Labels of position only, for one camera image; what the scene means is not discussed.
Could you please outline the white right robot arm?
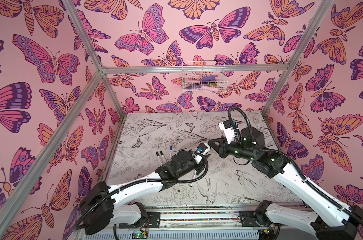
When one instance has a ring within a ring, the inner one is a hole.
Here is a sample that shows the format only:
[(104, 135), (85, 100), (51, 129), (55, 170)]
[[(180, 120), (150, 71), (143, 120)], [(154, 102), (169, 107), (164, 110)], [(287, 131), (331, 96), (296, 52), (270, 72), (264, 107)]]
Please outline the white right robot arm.
[(353, 240), (363, 224), (363, 210), (349, 207), (337, 200), (306, 177), (282, 152), (268, 149), (264, 134), (256, 128), (244, 128), (240, 141), (235, 140), (232, 128), (225, 129), (225, 137), (208, 142), (221, 158), (233, 156), (251, 162), (252, 166), (274, 180), (310, 208), (310, 212), (283, 207), (264, 200), (254, 211), (260, 226), (286, 225), (311, 235), (319, 240)]

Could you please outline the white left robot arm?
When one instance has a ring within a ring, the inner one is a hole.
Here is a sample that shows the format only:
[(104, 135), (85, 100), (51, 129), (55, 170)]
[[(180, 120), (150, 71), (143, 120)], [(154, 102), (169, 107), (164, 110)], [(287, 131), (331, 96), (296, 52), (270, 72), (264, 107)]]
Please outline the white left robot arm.
[(208, 172), (210, 148), (197, 147), (196, 151), (179, 151), (171, 161), (161, 165), (151, 174), (120, 185), (108, 186), (105, 181), (96, 184), (80, 202), (80, 216), (75, 230), (85, 230), (93, 235), (117, 218), (113, 211), (126, 203), (148, 194), (158, 193), (176, 184), (191, 184), (204, 178)]

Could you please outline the green circuit board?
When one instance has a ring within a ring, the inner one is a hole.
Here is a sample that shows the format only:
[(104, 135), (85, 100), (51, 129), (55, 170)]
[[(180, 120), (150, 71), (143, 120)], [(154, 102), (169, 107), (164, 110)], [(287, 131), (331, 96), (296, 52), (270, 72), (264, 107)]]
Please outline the green circuit board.
[(148, 238), (148, 232), (133, 232), (131, 235), (132, 240), (141, 240), (147, 238)]

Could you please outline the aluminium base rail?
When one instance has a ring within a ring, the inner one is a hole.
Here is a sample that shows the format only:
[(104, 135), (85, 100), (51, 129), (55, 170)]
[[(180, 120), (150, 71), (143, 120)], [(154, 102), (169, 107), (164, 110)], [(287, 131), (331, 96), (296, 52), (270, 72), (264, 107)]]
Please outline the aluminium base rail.
[(148, 219), (140, 227), (111, 224), (87, 236), (75, 231), (73, 240), (132, 240), (133, 232), (148, 232), (142, 240), (275, 240), (282, 227), (257, 223), (252, 208), (148, 208)]

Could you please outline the aluminium frame crossbar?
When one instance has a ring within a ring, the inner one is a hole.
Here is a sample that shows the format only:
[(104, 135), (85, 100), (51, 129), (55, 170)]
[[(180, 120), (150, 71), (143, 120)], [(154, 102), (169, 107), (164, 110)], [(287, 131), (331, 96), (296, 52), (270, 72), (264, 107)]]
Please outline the aluminium frame crossbar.
[(172, 66), (172, 67), (106, 67), (104, 74), (130, 74), (130, 73), (182, 73), (186, 72), (244, 72), (244, 71), (284, 71), (288, 64), (256, 64), (256, 65), (206, 65), (206, 66)]

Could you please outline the aluminium frame right post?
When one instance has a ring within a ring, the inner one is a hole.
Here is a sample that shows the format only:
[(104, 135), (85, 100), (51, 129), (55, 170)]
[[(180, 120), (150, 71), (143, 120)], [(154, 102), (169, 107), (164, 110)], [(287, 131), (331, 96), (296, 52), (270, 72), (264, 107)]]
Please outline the aluminium frame right post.
[(288, 78), (291, 76), (291, 72), (293, 71), (294, 67), (300, 60), (302, 54), (304, 53), (307, 45), (311, 41), (312, 37), (314, 36), (316, 30), (320, 27), (324, 17), (328, 13), (330, 7), (333, 4), (333, 0), (323, 0), (318, 5), (318, 8), (316, 9), (314, 15), (310, 19), (306, 30), (304, 31), (296, 49), (294, 50), (293, 54), (290, 57), (290, 60), (288, 62), (288, 67), (286, 70), (282, 72), (282, 74), (279, 77), (279, 80), (277, 81), (275, 87), (272, 90), (271, 95), (269, 96), (267, 102), (265, 103), (263, 110), (262, 110), (262, 116), (265, 117), (272, 107), (274, 101), (277, 99), (279, 93), (281, 92), (283, 86), (286, 84)]

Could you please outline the aluminium frame post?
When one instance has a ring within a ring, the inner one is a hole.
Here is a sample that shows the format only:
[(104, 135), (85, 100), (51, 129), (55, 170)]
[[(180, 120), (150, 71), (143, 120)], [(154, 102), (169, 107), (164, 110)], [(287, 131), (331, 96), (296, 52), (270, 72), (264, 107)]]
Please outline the aluminium frame post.
[(83, 46), (84, 51), (87, 52), (90, 62), (95, 67), (97, 74), (96, 78), (104, 84), (105, 89), (115, 107), (115, 110), (121, 117), (123, 117), (124, 113), (121, 110), (120, 103), (118, 102), (115, 92), (112, 89), (112, 85), (107, 78), (105, 67), (101, 63), (101, 58), (99, 58), (94, 47), (93, 39), (96, 39), (96, 37), (91, 35), (90, 32), (93, 30), (92, 25), (86, 18), (84, 11), (77, 9), (73, 1), (62, 1), (62, 3), (64, 4), (68, 17), (73, 24), (76, 32), (75, 35), (78, 36), (81, 40), (79, 49), (81, 49), (81, 46)]
[(296, 49), (294, 50), (293, 54), (290, 57), (290, 60), (288, 62), (288, 67), (286, 70), (282, 72), (282, 74), (279, 77), (279, 80), (277, 81), (275, 87), (272, 90), (271, 95), (269, 96), (267, 102), (265, 103), (263, 110), (262, 110), (262, 116), (265, 117), (272, 107), (274, 101), (277, 99), (279, 93), (281, 92), (283, 86), (286, 84), (288, 78), (291, 76), (291, 72), (293, 71), (294, 67), (300, 60), (302, 54), (304, 53), (307, 45), (311, 41), (312, 37), (314, 36), (316, 30), (320, 27), (324, 17), (328, 13), (330, 7), (333, 4), (333, 0), (323, 0), (318, 5), (318, 8), (316, 9), (314, 15), (310, 19), (306, 30), (304, 31)]

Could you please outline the aluminium frame left beam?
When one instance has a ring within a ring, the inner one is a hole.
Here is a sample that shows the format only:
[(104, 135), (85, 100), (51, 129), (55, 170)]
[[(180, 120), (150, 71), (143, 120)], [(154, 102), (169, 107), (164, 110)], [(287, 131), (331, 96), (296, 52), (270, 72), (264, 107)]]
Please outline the aluminium frame left beam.
[(69, 129), (76, 121), (77, 116), (87, 103), (87, 99), (91, 95), (92, 89), (97, 86), (101, 77), (101, 71), (98, 71), (93, 75), (90, 83), (86, 85), (84, 90), (82, 90), (80, 98), (75, 102), (63, 122), (59, 125), (59, 127), (57, 127), (45, 147), (43, 147), (40, 151), (39, 155), (32, 164), (31, 169), (26, 173), (26, 176), (22, 179), (21, 183), (16, 187), (15, 192), (8, 198), (2, 207), (0, 211), (0, 239), (7, 227), (10, 225), (10, 222), (14, 219), (17, 211), (28, 198), (31, 188), (48, 165), (50, 157), (54, 154), (55, 150), (59, 146), (59, 143), (64, 138), (64, 135), (68, 133)]

